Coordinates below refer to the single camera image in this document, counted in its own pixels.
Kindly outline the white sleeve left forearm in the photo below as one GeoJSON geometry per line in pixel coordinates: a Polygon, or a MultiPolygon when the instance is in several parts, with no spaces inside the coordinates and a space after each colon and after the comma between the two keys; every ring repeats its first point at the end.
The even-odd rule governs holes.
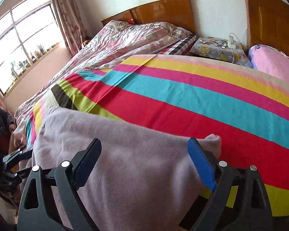
{"type": "Polygon", "coordinates": [[[4,218],[4,220],[11,225],[17,224],[18,218],[16,217],[17,215],[17,210],[9,203],[4,201],[0,197],[0,214],[4,218]]]}

